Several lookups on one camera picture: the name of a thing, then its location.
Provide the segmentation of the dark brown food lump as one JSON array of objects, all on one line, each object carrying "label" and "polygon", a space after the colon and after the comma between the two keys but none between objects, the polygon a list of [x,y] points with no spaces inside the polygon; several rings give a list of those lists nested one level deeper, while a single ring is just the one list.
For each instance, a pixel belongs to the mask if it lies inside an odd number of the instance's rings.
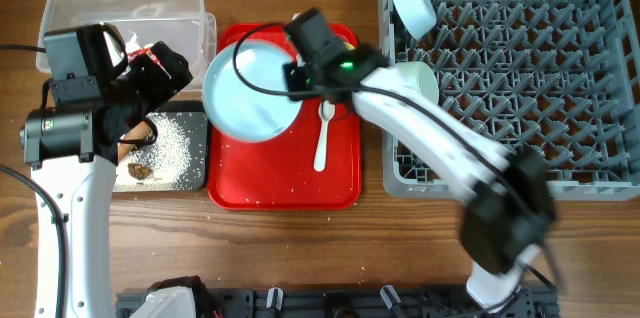
[{"label": "dark brown food lump", "polygon": [[127,168],[129,175],[136,180],[145,180],[153,172],[151,168],[139,163],[129,163]]}]

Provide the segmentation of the light blue bowl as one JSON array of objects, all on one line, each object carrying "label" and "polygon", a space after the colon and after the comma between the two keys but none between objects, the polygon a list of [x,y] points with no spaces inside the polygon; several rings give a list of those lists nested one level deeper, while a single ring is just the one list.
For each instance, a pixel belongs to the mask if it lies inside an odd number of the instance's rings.
[{"label": "light blue bowl", "polygon": [[436,25],[437,15],[431,0],[392,0],[395,10],[409,34],[422,39]]}]

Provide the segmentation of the white plastic spoon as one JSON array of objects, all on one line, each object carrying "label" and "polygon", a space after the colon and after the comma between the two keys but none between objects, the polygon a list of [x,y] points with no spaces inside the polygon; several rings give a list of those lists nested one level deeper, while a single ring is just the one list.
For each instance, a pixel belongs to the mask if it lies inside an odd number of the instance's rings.
[{"label": "white plastic spoon", "polygon": [[328,128],[329,123],[335,115],[335,106],[328,100],[324,100],[318,108],[318,114],[321,120],[320,133],[316,152],[314,156],[313,168],[316,172],[322,172],[326,167],[327,161],[327,144],[328,144]]}]

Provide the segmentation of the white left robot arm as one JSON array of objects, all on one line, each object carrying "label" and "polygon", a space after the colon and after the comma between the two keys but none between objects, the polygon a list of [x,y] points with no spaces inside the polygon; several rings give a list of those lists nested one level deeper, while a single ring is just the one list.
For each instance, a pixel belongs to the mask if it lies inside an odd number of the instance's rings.
[{"label": "white left robot arm", "polygon": [[112,64],[103,44],[66,54],[60,77],[21,131],[38,207],[37,317],[111,317],[109,215],[129,132],[192,80],[187,60],[163,42]]}]

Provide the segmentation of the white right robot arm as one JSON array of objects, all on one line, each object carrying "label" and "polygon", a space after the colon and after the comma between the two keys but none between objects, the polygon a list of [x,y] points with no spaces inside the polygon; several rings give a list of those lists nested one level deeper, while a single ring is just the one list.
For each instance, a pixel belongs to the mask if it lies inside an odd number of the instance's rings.
[{"label": "white right robot arm", "polygon": [[448,184],[464,206],[460,242],[473,261],[467,293],[483,310],[500,311],[556,220],[544,159],[473,131],[419,93],[376,48],[348,49],[315,8],[283,30],[300,58],[284,68],[292,99],[351,103]]}]

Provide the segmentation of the light blue plate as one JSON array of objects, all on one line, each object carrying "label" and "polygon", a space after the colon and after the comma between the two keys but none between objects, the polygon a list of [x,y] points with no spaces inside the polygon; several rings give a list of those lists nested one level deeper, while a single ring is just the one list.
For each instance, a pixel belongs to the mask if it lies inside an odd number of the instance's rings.
[{"label": "light blue plate", "polygon": [[285,132],[302,103],[257,92],[245,85],[283,91],[283,65],[292,57],[277,45],[249,39],[238,52],[225,47],[210,64],[202,84],[203,106],[216,129],[235,140],[257,143]]}]

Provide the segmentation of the light green bowl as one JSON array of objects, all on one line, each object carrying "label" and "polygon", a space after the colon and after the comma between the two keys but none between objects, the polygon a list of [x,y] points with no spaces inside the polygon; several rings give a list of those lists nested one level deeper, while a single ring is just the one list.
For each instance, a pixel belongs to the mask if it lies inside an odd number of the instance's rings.
[{"label": "light green bowl", "polygon": [[438,105],[438,80],[428,64],[422,61],[399,62],[395,64],[395,68],[400,72],[407,85]]}]

